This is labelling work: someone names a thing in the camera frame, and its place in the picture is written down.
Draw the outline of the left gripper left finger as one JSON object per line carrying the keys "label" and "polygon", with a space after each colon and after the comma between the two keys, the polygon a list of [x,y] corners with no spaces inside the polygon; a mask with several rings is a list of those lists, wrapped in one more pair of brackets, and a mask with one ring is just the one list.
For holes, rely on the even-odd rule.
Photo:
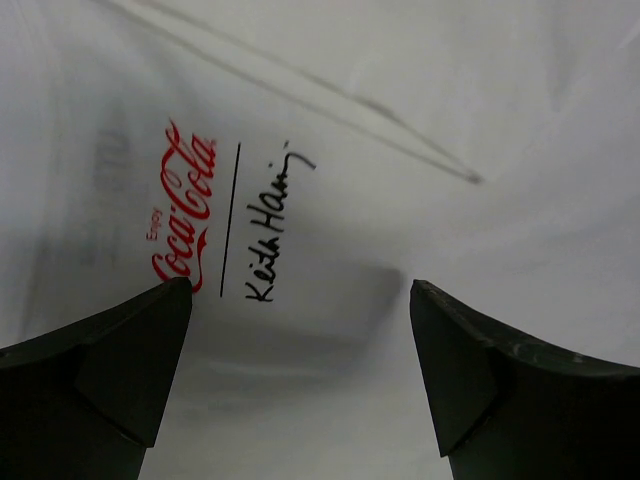
{"label": "left gripper left finger", "polygon": [[191,310],[190,281],[173,278],[2,349],[2,478],[138,478]]}

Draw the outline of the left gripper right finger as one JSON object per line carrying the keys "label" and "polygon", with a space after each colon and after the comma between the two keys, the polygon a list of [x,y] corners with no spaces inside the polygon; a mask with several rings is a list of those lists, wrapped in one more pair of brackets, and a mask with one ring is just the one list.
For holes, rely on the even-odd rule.
{"label": "left gripper right finger", "polygon": [[410,318],[456,479],[635,479],[639,371],[553,345],[417,280]]}

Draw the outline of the white Coca-Cola t-shirt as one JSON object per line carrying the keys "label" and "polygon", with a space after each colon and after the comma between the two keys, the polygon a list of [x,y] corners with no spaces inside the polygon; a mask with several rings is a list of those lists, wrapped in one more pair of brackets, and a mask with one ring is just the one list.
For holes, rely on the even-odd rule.
{"label": "white Coca-Cola t-shirt", "polygon": [[639,363],[635,1],[5,1],[1,342],[187,277],[144,479],[447,479],[427,280]]}

